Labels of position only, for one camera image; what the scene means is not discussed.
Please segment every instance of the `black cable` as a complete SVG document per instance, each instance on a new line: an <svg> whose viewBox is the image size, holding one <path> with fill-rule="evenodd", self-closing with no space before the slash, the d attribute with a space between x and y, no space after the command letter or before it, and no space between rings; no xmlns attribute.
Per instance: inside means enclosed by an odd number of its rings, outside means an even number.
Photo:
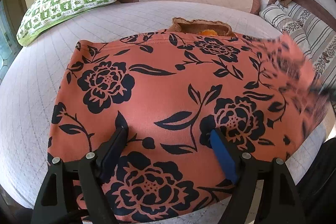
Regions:
<svg viewBox="0 0 336 224"><path fill-rule="evenodd" d="M88 215L89 215L88 210L84 210L84 209L75 210L55 220L54 222L52 222L52 224L68 224L71 221L75 220L76 218L88 216Z"/></svg>

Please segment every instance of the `orange floral fabric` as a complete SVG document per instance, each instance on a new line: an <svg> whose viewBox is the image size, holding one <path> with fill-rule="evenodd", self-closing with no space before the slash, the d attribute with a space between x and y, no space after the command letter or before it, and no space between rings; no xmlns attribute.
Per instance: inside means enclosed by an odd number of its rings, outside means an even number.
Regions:
<svg viewBox="0 0 336 224"><path fill-rule="evenodd" d="M312 64L288 35L279 39L178 32L81 40L56 98L49 161L78 160L116 127L128 142L102 186L123 223L186 214L228 197L209 143L220 128L241 151L286 160L325 116L307 92ZM80 186L77 201L85 208Z"/></svg>

